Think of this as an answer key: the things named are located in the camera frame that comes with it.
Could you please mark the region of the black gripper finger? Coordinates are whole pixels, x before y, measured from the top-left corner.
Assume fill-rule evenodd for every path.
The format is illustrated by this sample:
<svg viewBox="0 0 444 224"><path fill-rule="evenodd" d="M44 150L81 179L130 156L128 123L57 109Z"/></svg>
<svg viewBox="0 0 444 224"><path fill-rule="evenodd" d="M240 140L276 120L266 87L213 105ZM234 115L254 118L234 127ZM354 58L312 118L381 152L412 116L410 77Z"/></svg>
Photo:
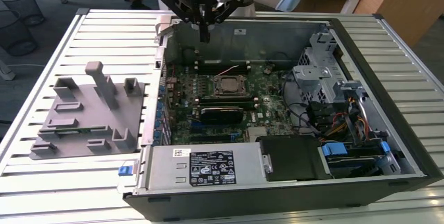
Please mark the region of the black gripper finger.
<svg viewBox="0 0 444 224"><path fill-rule="evenodd" d="M222 23L234 10L241 7L244 0L232 0L214 7L214 5L204 6L204 42L210 40L209 25Z"/></svg>
<svg viewBox="0 0 444 224"><path fill-rule="evenodd" d="M197 28L198 38L204 43L204 21L198 0L161 0L161 2L184 22L190 22Z"/></svg>

